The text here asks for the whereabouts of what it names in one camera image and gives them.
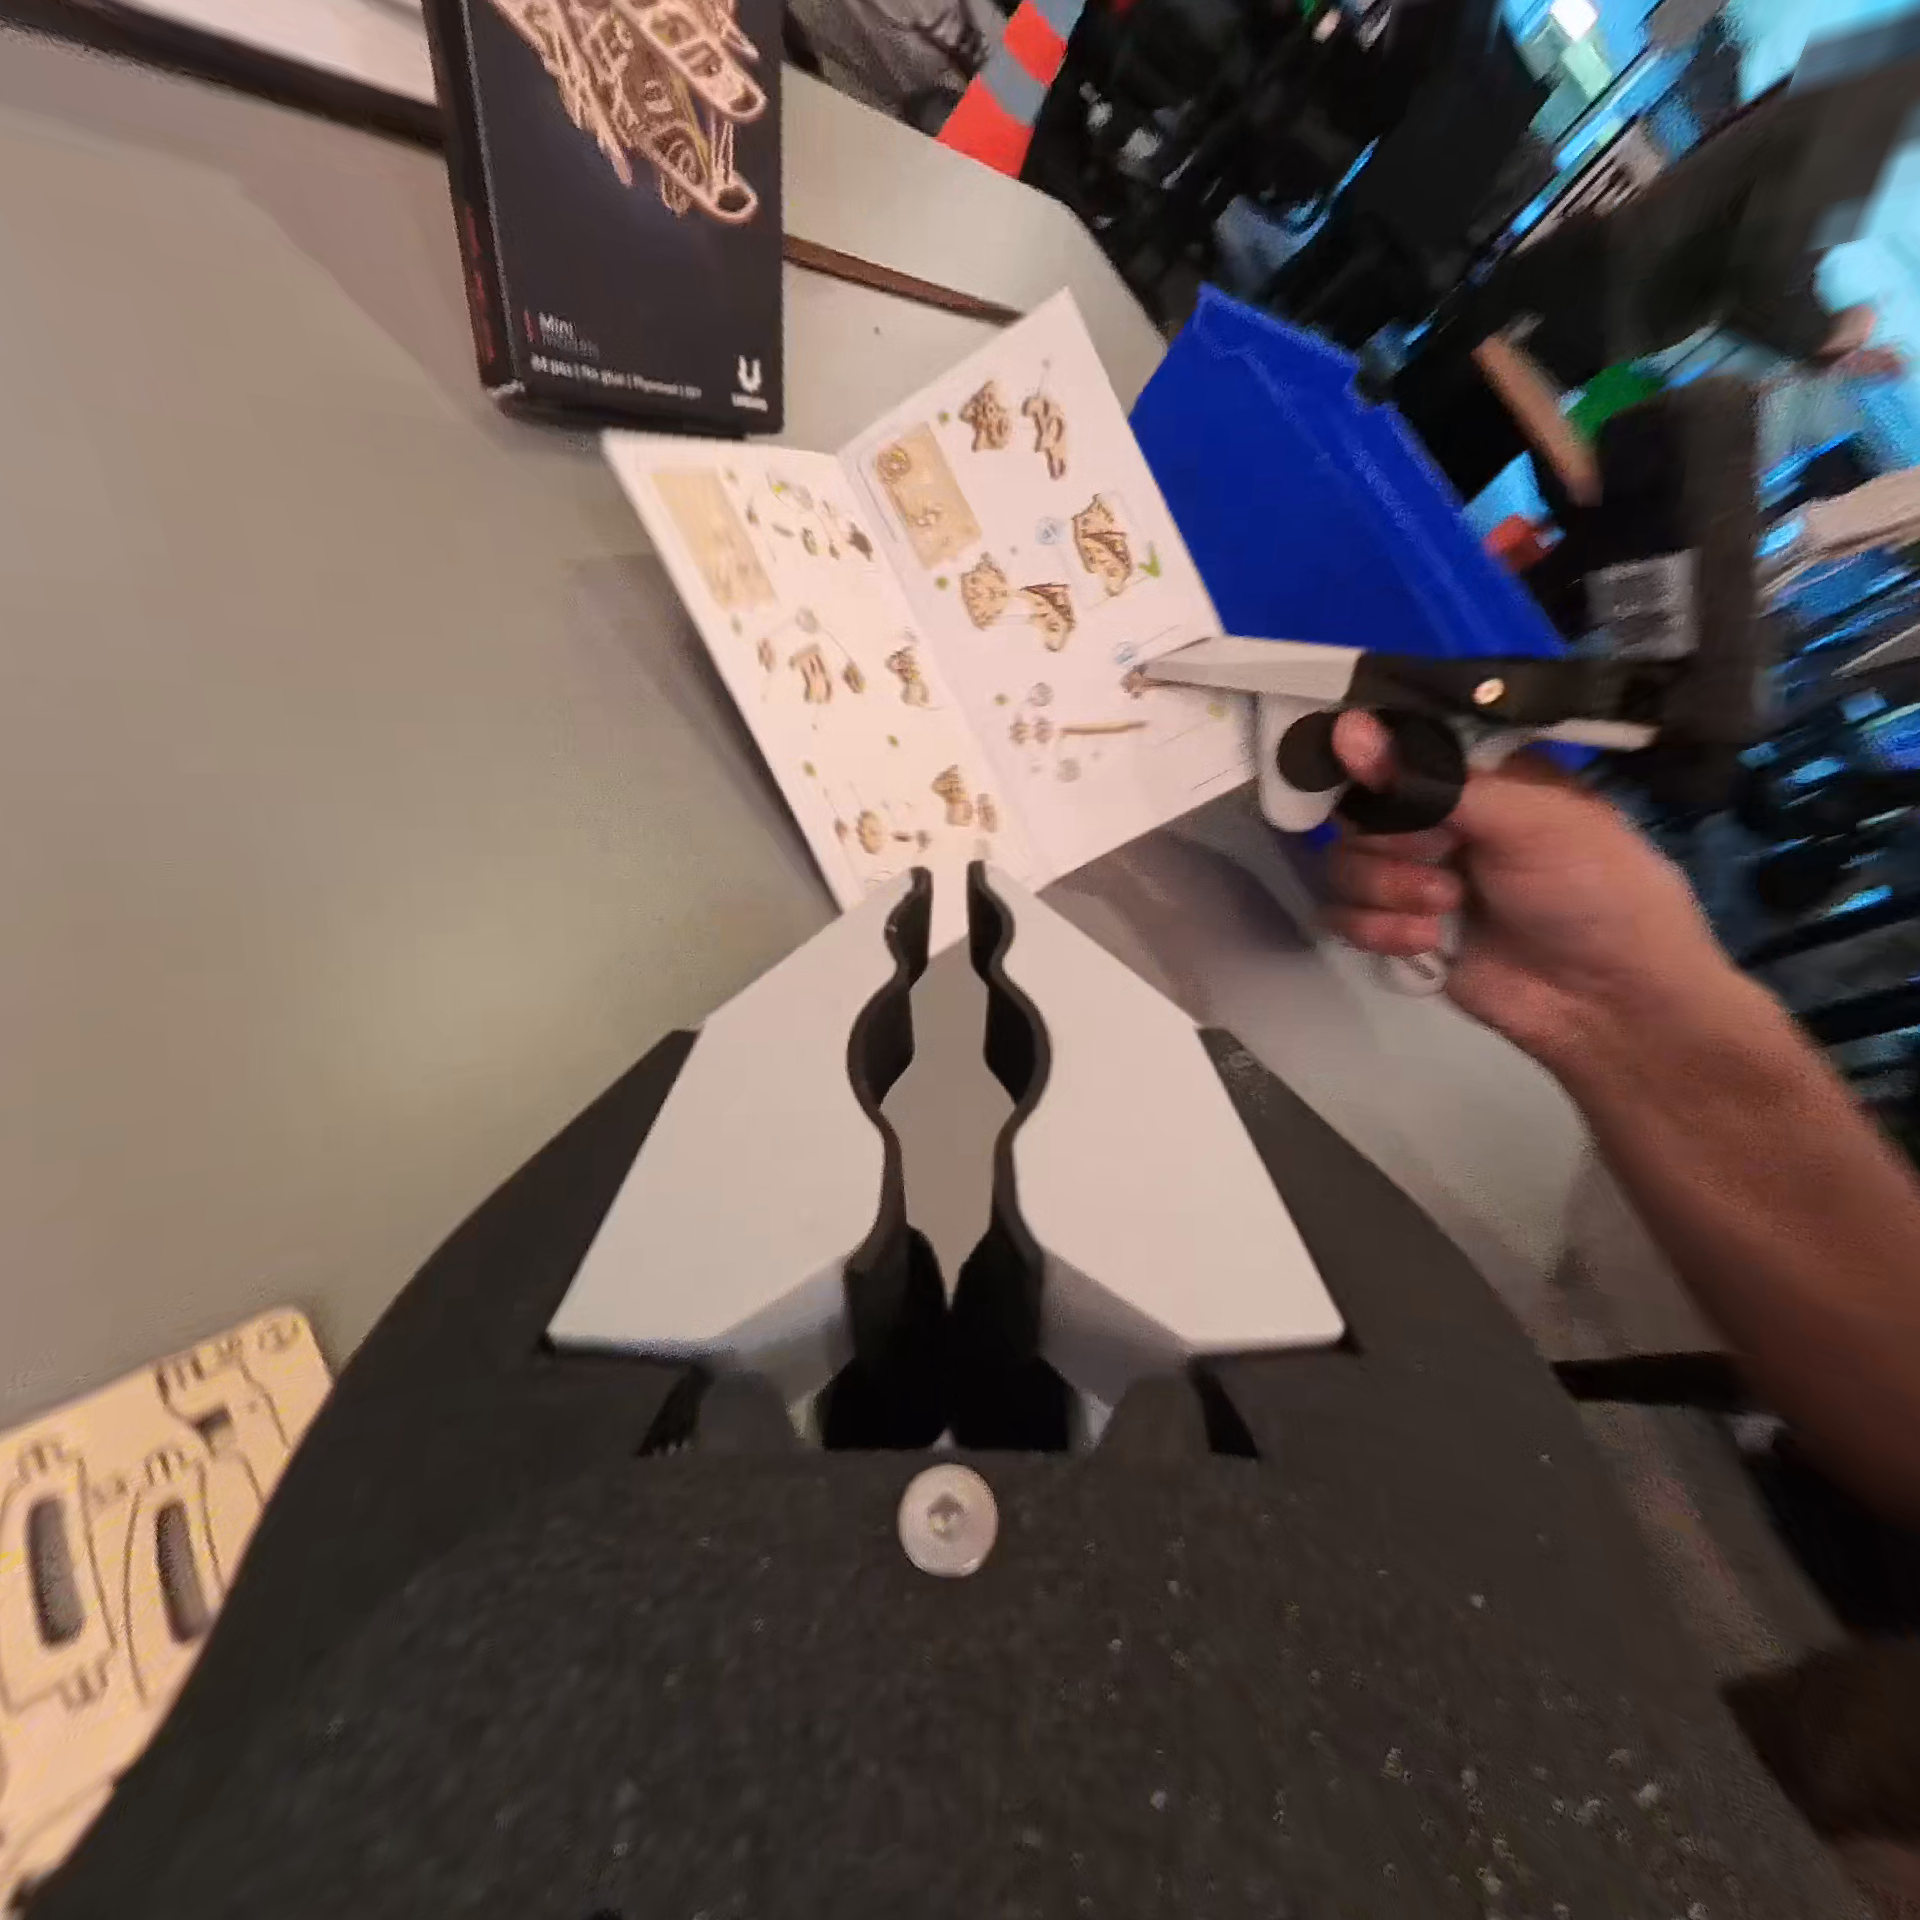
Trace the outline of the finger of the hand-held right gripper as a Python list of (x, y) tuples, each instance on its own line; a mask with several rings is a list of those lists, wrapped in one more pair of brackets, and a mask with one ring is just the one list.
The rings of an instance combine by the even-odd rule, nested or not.
[(1364, 650), (1269, 639), (1201, 639), (1138, 667), (1142, 681), (1259, 703), (1341, 707)]

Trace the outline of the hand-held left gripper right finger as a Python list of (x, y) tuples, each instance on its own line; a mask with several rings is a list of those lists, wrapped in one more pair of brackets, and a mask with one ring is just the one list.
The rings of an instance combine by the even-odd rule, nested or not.
[(1203, 1030), (1005, 872), (966, 869), (982, 1059), (1010, 1099), (952, 1291), (952, 1439), (1069, 1450), (1150, 1379), (1340, 1346), (1346, 1321)]

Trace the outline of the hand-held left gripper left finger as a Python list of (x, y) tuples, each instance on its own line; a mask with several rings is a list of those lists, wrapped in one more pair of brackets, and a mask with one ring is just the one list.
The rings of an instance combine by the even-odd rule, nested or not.
[(833, 1450), (948, 1426), (946, 1294), (882, 1109), (914, 1062), (933, 875), (909, 869), (699, 1027), (546, 1327), (811, 1403)]

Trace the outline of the white instruction booklet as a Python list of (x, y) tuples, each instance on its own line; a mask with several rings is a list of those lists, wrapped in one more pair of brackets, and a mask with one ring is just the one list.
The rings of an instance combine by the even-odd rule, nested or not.
[(1037, 891), (1254, 778), (1249, 703), (1148, 667), (1216, 610), (1067, 291), (837, 454), (605, 433), (844, 912)]

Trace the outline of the wooden puzzle sheet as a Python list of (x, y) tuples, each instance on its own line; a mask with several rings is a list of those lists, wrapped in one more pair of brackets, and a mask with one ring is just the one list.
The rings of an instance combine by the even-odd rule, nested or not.
[(174, 1707), (329, 1387), (283, 1305), (5, 1429), (5, 1915)]

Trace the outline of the person's right forearm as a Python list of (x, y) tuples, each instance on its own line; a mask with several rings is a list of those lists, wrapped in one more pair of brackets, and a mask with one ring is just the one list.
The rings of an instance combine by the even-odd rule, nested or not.
[(1916, 1630), (1916, 1170), (1748, 976), (1579, 1003), (1555, 1075), (1758, 1402), (1888, 1542)]

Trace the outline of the person's right hand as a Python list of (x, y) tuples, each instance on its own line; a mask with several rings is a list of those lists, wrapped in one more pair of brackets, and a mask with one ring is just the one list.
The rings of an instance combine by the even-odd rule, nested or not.
[(1452, 951), (1446, 994), (1562, 1079), (1744, 1025), (1756, 986), (1682, 873), (1536, 753), (1470, 774), (1424, 833), (1346, 829), (1329, 925), (1377, 958)]

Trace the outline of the blue plastic bin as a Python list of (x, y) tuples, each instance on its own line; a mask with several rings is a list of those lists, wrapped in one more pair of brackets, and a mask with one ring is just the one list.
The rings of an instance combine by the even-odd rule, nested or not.
[(1307, 329), (1204, 286), (1131, 429), (1220, 632), (1434, 662), (1566, 653), (1358, 361)]

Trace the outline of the orange red object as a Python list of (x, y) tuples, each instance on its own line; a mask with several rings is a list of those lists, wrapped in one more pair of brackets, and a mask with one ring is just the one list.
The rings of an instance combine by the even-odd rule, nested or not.
[(936, 135), (938, 144), (1020, 179), (1084, 9), (1084, 3), (1020, 3)]

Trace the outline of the black cardboard box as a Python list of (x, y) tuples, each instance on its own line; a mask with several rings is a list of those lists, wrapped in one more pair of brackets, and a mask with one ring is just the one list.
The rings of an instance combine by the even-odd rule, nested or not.
[(785, 423), (779, 3), (429, 3), (477, 377), (506, 411)]

